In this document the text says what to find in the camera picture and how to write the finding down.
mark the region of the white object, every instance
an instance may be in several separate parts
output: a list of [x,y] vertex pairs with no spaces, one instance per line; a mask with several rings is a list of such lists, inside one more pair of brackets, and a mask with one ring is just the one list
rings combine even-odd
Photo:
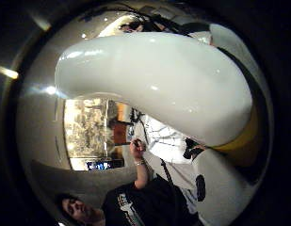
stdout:
[[193,32],[189,33],[188,36],[192,37],[193,39],[197,39],[203,43],[210,44],[212,35],[209,31],[200,31],[200,32]]
[[236,138],[251,112],[242,72],[217,48],[167,33],[132,33],[82,41],[56,69],[71,98],[123,101],[202,144]]
[[141,119],[144,121],[145,128],[141,123],[137,124],[135,136],[137,136],[138,131],[146,130],[149,141],[147,149],[151,153],[170,163],[191,163],[191,159],[183,157],[186,150],[186,137],[183,134],[147,115]]
[[[135,127],[135,138],[146,140],[143,125],[140,122],[138,122]],[[191,162],[188,161],[187,163],[182,163],[181,159],[183,158],[183,156],[181,155],[178,157],[177,153],[178,151],[175,151],[173,149],[171,150],[166,149],[166,151],[168,152],[165,152],[164,149],[166,148],[166,146],[163,146],[162,148],[163,151],[161,150],[161,152],[156,153],[153,152],[153,150],[147,146],[147,151],[143,155],[146,162],[151,166],[154,172],[159,174],[165,180],[168,180],[167,175],[163,167],[161,166],[160,158],[162,158],[165,160],[172,181],[176,186],[191,190],[195,189],[196,187],[194,179],[196,178],[198,173],[194,170]]]
[[205,150],[192,165],[205,181],[205,198],[197,203],[204,225],[229,225],[250,202],[253,188],[216,151]]

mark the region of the printed shirt graphic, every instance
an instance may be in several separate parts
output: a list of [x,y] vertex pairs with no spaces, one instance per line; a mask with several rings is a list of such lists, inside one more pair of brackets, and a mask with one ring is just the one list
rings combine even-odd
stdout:
[[118,204],[120,209],[124,212],[127,221],[132,226],[143,226],[145,225],[138,215],[136,209],[134,208],[134,205],[132,202],[129,202],[126,198],[125,193],[121,193],[118,196]]

